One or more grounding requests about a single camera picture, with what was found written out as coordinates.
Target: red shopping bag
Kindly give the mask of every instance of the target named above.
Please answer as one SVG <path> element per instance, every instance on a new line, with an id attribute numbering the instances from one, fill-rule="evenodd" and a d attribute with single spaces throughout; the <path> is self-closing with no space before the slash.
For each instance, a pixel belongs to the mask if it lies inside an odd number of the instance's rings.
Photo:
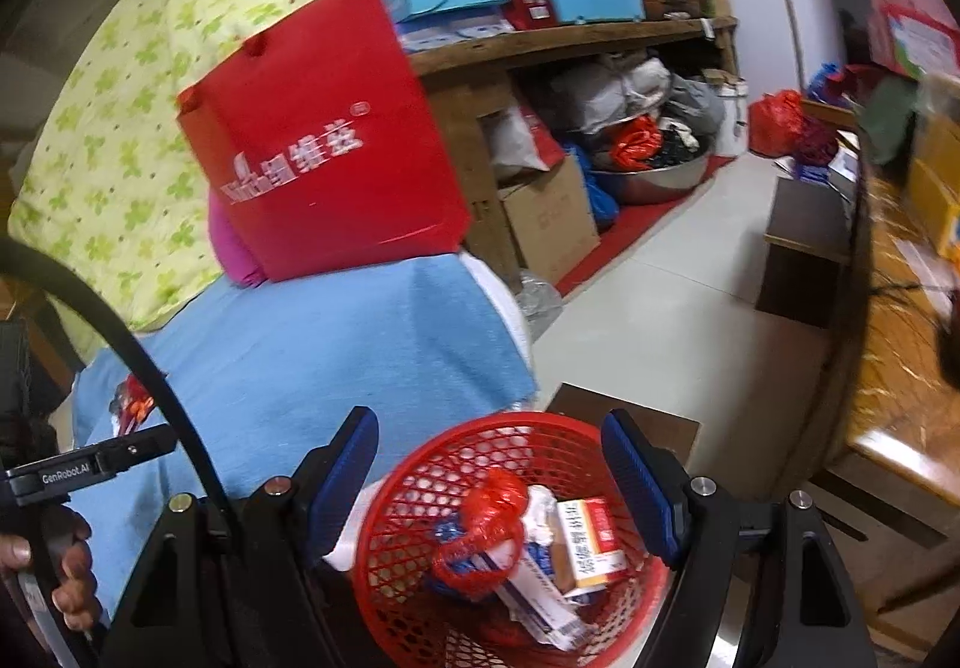
<path id="1" fill-rule="evenodd" d="M 381 0 L 315 0 L 179 96 L 227 217 L 272 281 L 457 251 L 469 225 Z"/>
<path id="2" fill-rule="evenodd" d="M 750 150 L 762 157 L 776 159 L 792 154 L 803 131 L 800 92 L 784 89 L 765 94 L 753 103 L 750 114 Z"/>

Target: red plastic basket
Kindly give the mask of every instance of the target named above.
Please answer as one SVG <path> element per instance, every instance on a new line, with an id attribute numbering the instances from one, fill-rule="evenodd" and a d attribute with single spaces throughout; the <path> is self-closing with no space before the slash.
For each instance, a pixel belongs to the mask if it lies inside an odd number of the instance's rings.
<path id="1" fill-rule="evenodd" d="M 632 566 L 629 578 L 581 609 L 596 633 L 578 652 L 491 643 L 476 607 L 422 583 L 453 513 L 491 467 L 543 484 L 559 500 L 601 495 Z M 600 431 L 555 414 L 505 413 L 454 427 L 421 446 L 384 482 L 364 520 L 353 568 L 357 602 L 376 642 L 401 668 L 542 668 L 610 665 L 649 630 L 668 574 L 648 555 L 600 449 Z"/>

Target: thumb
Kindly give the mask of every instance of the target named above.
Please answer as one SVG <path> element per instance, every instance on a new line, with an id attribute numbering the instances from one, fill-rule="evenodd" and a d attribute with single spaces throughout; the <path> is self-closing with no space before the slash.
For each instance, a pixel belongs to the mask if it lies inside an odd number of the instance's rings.
<path id="1" fill-rule="evenodd" d="M 20 570 L 30 564 L 30 544 L 18 535 L 0 535 L 0 566 Z"/>

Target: black curved cable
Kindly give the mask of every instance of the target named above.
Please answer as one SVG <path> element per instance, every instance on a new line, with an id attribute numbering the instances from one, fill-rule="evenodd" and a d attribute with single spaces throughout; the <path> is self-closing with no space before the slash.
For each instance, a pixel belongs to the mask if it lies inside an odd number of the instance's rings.
<path id="1" fill-rule="evenodd" d="M 242 545 L 240 521 L 197 429 L 187 417 L 174 390 L 121 318 L 68 267 L 8 237 L 0 237 L 0 275 L 11 275 L 25 281 L 68 305 L 100 334 L 130 368 L 174 429 L 186 456 L 197 471 L 206 496 L 223 515 L 232 545 L 239 553 Z"/>

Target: metal screw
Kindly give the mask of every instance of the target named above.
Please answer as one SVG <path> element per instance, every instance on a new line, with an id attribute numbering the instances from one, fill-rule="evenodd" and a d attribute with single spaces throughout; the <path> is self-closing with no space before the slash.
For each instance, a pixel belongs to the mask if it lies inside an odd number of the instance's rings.
<path id="1" fill-rule="evenodd" d="M 290 491 L 291 482 L 286 476 L 274 476 L 267 479 L 263 485 L 263 491 L 268 495 L 285 495 Z"/>
<path id="2" fill-rule="evenodd" d="M 690 489 L 701 497 L 709 497 L 717 491 L 717 484 L 706 476 L 697 476 L 690 482 Z"/>
<path id="3" fill-rule="evenodd" d="M 807 510 L 813 505 L 813 498 L 803 491 L 803 489 L 794 489 L 794 491 L 790 492 L 790 503 L 794 508 Z"/>
<path id="4" fill-rule="evenodd" d="M 173 513 L 183 513 L 193 505 L 193 495 L 187 492 L 181 492 L 179 495 L 174 495 L 170 498 L 170 502 L 167 503 L 167 505 Z"/>

